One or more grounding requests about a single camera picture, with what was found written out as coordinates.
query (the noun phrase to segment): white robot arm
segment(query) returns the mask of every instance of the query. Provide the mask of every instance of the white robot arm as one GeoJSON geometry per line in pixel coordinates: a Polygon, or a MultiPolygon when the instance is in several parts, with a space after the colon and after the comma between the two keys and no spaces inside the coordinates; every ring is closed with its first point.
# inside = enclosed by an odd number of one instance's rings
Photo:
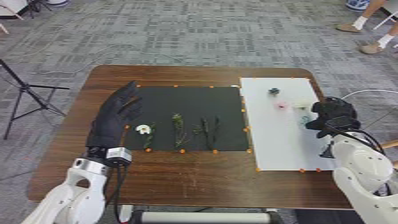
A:
{"type": "Polygon", "coordinates": [[[68,170],[65,183],[50,191],[41,204],[22,224],[93,224],[105,209],[104,186],[109,167],[79,158],[68,170]],[[89,188],[79,181],[89,181],[89,188]]]}
{"type": "MultiPolygon", "coordinates": [[[[367,141],[365,136],[347,132],[367,141]]],[[[390,183],[393,193],[397,182],[393,163],[388,157],[356,139],[335,137],[333,155],[340,166],[333,172],[338,187],[347,195],[352,207],[367,224],[398,223],[398,194],[377,196],[374,193],[390,183]]]]}

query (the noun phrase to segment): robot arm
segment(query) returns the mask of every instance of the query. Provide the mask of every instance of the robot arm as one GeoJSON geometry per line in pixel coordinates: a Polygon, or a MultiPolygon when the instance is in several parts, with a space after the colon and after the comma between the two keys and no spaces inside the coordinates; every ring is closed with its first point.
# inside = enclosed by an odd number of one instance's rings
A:
{"type": "Polygon", "coordinates": [[[398,194],[386,197],[374,194],[391,180],[391,161],[354,139],[338,135],[335,141],[333,155],[342,165],[333,172],[338,187],[365,223],[393,224],[398,222],[398,194]]]}
{"type": "Polygon", "coordinates": [[[313,112],[320,117],[308,123],[308,128],[320,130],[320,138],[333,135],[331,152],[340,165],[333,177],[356,212],[367,224],[393,224],[398,222],[398,194],[375,195],[386,183],[397,189],[393,163],[358,131],[361,123],[354,107],[338,98],[328,98],[315,104],[313,112]]]}
{"type": "Polygon", "coordinates": [[[100,220],[107,171],[104,164],[88,159],[75,160],[66,181],[50,191],[22,224],[95,223],[93,220],[100,220]],[[81,180],[89,181],[89,188],[77,186],[81,180]]]}
{"type": "Polygon", "coordinates": [[[132,152],[120,146],[125,126],[141,114],[136,83],[114,92],[93,121],[88,152],[68,169],[65,183],[50,191],[22,224],[95,224],[105,210],[104,187],[111,168],[129,166],[132,152]],[[89,187],[77,186],[86,180],[89,187]]]}

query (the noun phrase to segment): gray carpet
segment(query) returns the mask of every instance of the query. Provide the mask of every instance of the gray carpet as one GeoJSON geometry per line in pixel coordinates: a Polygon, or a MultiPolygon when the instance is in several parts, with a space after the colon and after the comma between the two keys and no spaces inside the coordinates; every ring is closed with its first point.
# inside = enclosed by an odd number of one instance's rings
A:
{"type": "MultiPolygon", "coordinates": [[[[2,21],[11,35],[0,33],[0,56],[25,81],[72,88],[54,98],[66,112],[100,64],[301,67],[313,72],[326,95],[398,90],[395,49],[374,56],[358,52],[391,27],[372,30],[384,14],[372,18],[363,34],[335,30],[335,24],[358,16],[344,0],[73,1],[54,13],[43,10],[36,19],[27,14],[25,21],[2,21]]],[[[17,93],[2,81],[0,131],[17,93]]],[[[367,126],[390,112],[367,130],[381,141],[398,139],[395,94],[361,94],[349,100],[367,126]]],[[[25,98],[22,111],[34,107],[25,98]]],[[[61,123],[52,113],[36,113],[17,122],[11,139],[0,140],[0,223],[18,223],[36,207],[27,186],[61,123]]],[[[398,159],[398,151],[388,153],[398,159]]],[[[296,223],[292,211],[283,213],[296,223]]]]}

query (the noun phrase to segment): pink object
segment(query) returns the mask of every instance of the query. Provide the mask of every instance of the pink object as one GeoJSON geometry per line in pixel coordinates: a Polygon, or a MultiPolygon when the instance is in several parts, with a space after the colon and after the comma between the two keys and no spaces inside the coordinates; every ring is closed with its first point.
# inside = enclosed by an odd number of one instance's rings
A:
{"type": "Polygon", "coordinates": [[[287,103],[278,103],[278,109],[285,110],[288,108],[288,104],[287,103]]]}

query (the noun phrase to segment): wooden table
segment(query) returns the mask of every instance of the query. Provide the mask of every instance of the wooden table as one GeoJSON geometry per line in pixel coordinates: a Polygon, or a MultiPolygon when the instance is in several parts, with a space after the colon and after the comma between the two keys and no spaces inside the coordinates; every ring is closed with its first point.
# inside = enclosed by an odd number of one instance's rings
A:
{"type": "MultiPolygon", "coordinates": [[[[86,151],[86,137],[100,105],[129,81],[137,80],[143,86],[230,86],[240,84],[240,77],[306,77],[322,97],[313,75],[304,69],[97,67],[34,174],[31,200],[40,201],[65,181],[66,170],[86,151]]],[[[180,154],[171,151],[134,151],[121,203],[242,208],[351,208],[331,172],[256,172],[255,154],[248,152],[180,154]]]]}

